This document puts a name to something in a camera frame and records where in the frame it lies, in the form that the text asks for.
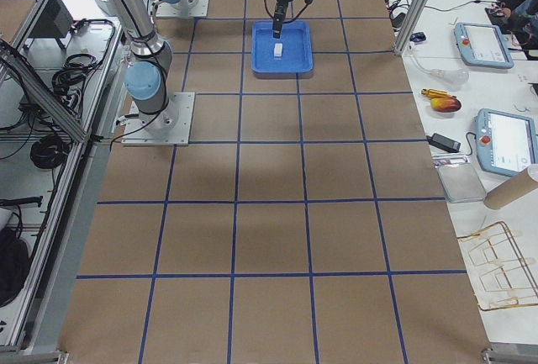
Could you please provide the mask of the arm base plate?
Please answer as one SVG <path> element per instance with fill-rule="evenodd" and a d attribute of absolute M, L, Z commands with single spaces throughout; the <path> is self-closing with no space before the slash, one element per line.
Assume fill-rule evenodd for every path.
<path fill-rule="evenodd" d="M 157 18 L 206 18 L 209 0 L 157 0 Z"/>
<path fill-rule="evenodd" d="M 127 146 L 188 145 L 194 103 L 194 92 L 169 93 L 166 109 L 151 124 L 143 128 L 152 120 L 145 114 L 126 122 L 127 134 L 121 142 Z"/>

